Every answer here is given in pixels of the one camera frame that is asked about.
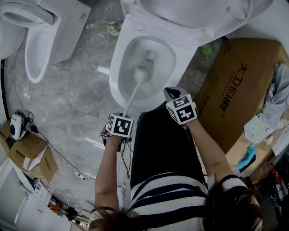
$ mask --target person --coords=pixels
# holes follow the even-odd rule
[[[224,152],[197,119],[189,121],[187,127],[191,137],[164,107],[140,115],[128,210],[120,210],[117,197],[121,137],[107,139],[95,180],[95,209],[89,218],[89,230],[262,229],[254,192],[234,175]],[[208,179],[214,181],[210,190],[192,138]]]

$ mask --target toilet brush handle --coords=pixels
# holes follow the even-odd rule
[[[132,102],[133,102],[133,100],[134,100],[135,94],[136,94],[137,90],[140,88],[140,85],[142,84],[143,80],[144,80],[144,78],[141,78],[141,79],[138,81],[138,83],[137,83],[134,91],[133,91],[132,94],[131,94],[130,100],[128,101],[128,103],[127,103],[127,105],[126,105],[126,107],[125,107],[125,110],[124,110],[123,113],[122,113],[122,117],[126,117],[128,111],[129,111],[129,109],[130,109],[130,107],[131,107],[131,104],[132,104]]]

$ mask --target gray tile floor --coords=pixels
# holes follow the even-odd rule
[[[87,24],[123,20],[119,0],[83,1],[92,6]],[[53,146],[82,173],[96,175],[103,150],[88,139],[102,143],[99,134],[110,113],[123,109],[113,99],[108,76],[96,70],[97,66],[110,67],[117,37],[102,28],[84,29],[73,55],[52,67],[40,83],[31,83],[25,71],[25,42],[18,52],[7,59],[6,67],[21,103],[28,113],[34,114],[35,124]],[[206,57],[200,49],[193,57],[179,86],[194,97],[201,87],[219,48],[220,40],[211,43],[214,55]],[[11,82],[5,79],[7,105],[10,116],[21,109]],[[138,114],[129,113],[133,119]],[[77,209],[91,210],[94,201],[94,180],[82,181],[75,169],[66,164],[56,152],[58,172],[53,180],[54,195]],[[128,149],[125,160],[129,163]],[[126,170],[121,158],[117,161],[117,181],[123,185]]]

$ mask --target white toilet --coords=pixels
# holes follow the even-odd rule
[[[1,0],[0,17],[28,28],[25,67],[38,83],[75,49],[91,7],[77,0]]]
[[[23,42],[26,28],[0,19],[0,60],[16,52]]]
[[[131,109],[155,109],[165,101],[163,89],[177,85],[199,46],[236,30],[272,1],[121,0],[125,21],[109,74],[114,99],[126,106],[137,84],[133,72],[144,66],[151,78]]]

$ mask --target hand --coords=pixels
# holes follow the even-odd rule
[[[105,138],[107,140],[107,145],[113,145],[118,146],[121,143],[121,136],[113,135],[113,136],[107,136]]]

